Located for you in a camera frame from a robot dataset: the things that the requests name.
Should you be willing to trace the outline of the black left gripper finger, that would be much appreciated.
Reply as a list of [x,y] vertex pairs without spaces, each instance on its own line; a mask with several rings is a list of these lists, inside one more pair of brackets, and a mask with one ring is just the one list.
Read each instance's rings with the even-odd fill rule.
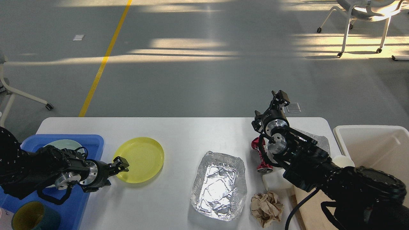
[[109,163],[109,176],[115,176],[121,172],[128,172],[128,167],[128,161],[124,157],[117,156],[112,163]]

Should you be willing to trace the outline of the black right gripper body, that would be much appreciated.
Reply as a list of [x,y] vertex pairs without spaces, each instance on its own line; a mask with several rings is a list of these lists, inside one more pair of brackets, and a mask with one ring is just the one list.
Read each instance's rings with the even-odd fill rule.
[[260,134],[272,134],[276,127],[289,126],[286,116],[280,109],[268,109],[264,113],[255,110],[255,117],[251,124],[254,131]]

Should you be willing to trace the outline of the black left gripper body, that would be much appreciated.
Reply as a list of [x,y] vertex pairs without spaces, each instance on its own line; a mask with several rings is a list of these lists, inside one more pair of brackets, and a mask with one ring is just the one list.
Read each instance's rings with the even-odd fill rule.
[[84,193],[96,192],[104,186],[111,186],[109,181],[110,164],[97,160],[87,160],[89,164],[89,175],[79,182]]

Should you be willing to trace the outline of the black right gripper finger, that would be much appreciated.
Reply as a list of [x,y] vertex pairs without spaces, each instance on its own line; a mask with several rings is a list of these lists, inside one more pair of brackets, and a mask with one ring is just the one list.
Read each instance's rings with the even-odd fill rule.
[[277,92],[271,91],[271,93],[272,93],[273,98],[270,102],[268,109],[269,110],[280,110],[280,104],[281,104],[280,101],[282,98],[281,97],[282,92],[281,91],[277,91]]
[[277,100],[278,100],[278,108],[282,109],[288,105],[290,105],[290,100],[288,94],[282,90],[279,90],[277,93]]

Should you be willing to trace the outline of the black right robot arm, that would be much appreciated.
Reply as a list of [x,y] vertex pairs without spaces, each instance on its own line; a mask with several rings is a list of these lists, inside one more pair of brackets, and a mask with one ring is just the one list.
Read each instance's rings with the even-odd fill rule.
[[251,147],[259,152],[261,165],[285,170],[292,185],[310,192],[289,214],[288,229],[296,211],[319,191],[331,201],[321,203],[327,220],[339,230],[407,230],[408,208],[403,205],[406,186],[395,176],[365,166],[340,167],[318,141],[292,127],[283,112],[288,95],[272,91],[264,113],[255,111],[251,123],[259,137]]

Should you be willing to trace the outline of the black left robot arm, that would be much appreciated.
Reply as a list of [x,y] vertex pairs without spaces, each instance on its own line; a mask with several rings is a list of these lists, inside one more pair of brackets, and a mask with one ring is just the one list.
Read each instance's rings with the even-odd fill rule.
[[79,185],[84,193],[110,186],[109,177],[128,172],[129,163],[117,156],[112,163],[88,158],[85,147],[59,149],[46,145],[36,152],[21,148],[6,128],[0,131],[0,184],[5,194],[24,199],[33,192],[56,205],[63,204]]

